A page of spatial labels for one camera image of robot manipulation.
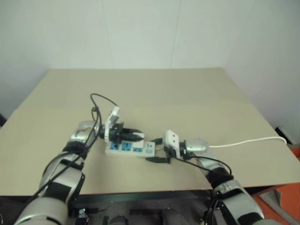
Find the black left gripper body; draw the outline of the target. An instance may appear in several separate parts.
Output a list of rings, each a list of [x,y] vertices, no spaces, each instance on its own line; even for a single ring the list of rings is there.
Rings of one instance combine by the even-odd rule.
[[[120,144],[124,134],[124,123],[116,123],[109,130],[109,141]]]

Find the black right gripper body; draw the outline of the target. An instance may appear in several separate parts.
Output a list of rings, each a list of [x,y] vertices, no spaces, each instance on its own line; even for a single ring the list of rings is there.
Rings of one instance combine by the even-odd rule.
[[[177,157],[176,150],[173,147],[164,146],[164,151],[166,154],[166,157],[165,157],[166,163],[170,164],[171,159]]]

